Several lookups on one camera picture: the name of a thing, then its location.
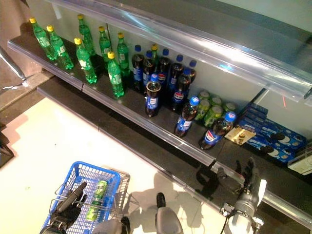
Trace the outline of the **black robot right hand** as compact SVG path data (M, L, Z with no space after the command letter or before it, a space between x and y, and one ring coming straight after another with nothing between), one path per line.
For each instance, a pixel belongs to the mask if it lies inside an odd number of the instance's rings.
M247 194L252 194L255 190L255 186L259 181L259 169L256 166L255 160L250 157L243 172L243 177L245 178L243 186L239 184L239 187L235 189L234 193L239 194L241 192L247 192Z

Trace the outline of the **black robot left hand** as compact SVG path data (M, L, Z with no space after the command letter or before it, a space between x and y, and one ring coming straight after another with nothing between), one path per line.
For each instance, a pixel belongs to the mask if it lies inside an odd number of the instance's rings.
M52 227L55 227L58 231L65 231L74 224L87 198L87 194L83 194L86 186L87 182L81 183L57 205L55 211L51 214L50 225Z

